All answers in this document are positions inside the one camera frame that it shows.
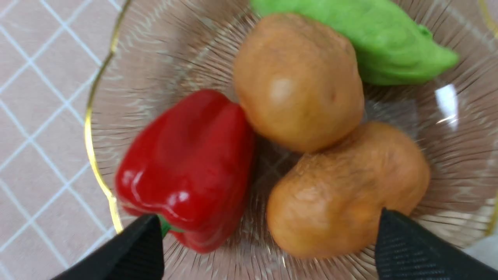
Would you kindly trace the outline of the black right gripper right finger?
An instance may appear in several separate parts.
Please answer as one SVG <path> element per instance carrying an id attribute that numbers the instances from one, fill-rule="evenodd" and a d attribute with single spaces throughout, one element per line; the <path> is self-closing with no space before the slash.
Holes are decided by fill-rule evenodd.
<path id="1" fill-rule="evenodd" d="M 380 280 L 496 280 L 497 270 L 404 214 L 382 209 L 375 245 Z"/>

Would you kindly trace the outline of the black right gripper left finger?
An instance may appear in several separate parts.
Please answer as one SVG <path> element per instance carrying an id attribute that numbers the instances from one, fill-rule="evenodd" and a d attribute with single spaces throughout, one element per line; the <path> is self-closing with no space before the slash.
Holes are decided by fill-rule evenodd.
<path id="1" fill-rule="evenodd" d="M 156 215 L 143 215 L 55 280 L 161 280 L 163 234 Z"/>

